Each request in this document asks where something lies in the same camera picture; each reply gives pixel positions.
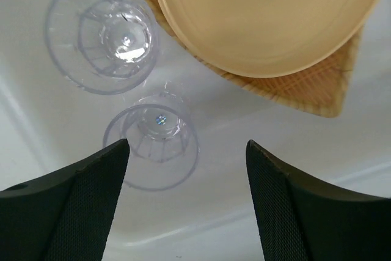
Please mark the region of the tan round plate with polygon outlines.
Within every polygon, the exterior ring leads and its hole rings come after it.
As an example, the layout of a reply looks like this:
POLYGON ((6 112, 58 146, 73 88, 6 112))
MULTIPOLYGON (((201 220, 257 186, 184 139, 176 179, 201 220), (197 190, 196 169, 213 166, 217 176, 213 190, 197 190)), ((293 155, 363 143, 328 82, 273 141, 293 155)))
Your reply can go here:
POLYGON ((187 49, 211 65, 272 78, 315 65, 344 45, 378 0, 158 0, 187 49))

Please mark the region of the woven bamboo triangular basket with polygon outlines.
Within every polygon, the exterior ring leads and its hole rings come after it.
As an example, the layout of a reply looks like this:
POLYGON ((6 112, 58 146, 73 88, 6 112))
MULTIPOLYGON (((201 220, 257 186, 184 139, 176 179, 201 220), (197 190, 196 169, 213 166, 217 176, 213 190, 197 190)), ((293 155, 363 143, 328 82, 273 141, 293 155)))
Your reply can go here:
POLYGON ((158 0, 146 0, 158 24, 183 49, 222 78, 268 100, 321 117, 337 117, 344 105, 357 59, 363 28, 340 49, 301 72, 276 78, 247 78, 207 63, 188 49, 168 24, 158 0))

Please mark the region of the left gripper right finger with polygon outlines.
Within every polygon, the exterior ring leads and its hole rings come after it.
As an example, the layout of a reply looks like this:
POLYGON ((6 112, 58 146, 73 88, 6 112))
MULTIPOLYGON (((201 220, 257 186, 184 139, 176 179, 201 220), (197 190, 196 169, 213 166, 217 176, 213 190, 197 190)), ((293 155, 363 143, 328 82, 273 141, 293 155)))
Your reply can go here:
POLYGON ((255 141, 246 169, 265 260, 389 260, 390 199, 351 191, 255 141))

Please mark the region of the clear glass cup front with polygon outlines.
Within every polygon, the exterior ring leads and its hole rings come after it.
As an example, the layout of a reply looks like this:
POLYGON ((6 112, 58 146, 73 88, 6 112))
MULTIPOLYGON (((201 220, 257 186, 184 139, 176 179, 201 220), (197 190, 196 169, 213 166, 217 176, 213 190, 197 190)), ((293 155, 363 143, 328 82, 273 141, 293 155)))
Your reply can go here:
POLYGON ((130 147, 124 183, 141 191, 177 187, 195 171, 199 139, 183 97, 161 90, 118 113, 103 135, 103 147, 126 139, 130 147))

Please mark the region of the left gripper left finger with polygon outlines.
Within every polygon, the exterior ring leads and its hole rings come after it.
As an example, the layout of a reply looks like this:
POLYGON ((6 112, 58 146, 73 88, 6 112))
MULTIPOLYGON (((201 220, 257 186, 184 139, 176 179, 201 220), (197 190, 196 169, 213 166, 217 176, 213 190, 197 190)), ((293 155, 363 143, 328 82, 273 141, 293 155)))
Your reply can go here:
POLYGON ((129 155, 121 139, 1 191, 1 260, 102 260, 129 155))

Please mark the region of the clear glass cup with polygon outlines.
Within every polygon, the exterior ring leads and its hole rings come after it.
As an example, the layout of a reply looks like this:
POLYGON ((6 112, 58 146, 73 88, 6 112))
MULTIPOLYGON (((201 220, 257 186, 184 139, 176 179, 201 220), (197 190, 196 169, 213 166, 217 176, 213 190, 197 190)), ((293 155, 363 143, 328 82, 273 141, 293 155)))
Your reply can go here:
POLYGON ((141 191, 177 187, 195 171, 199 139, 183 97, 161 90, 118 113, 103 135, 103 147, 126 139, 130 147, 124 183, 141 191))
POLYGON ((61 74, 98 95, 142 84, 160 55, 158 24, 145 0, 52 0, 44 35, 61 74))

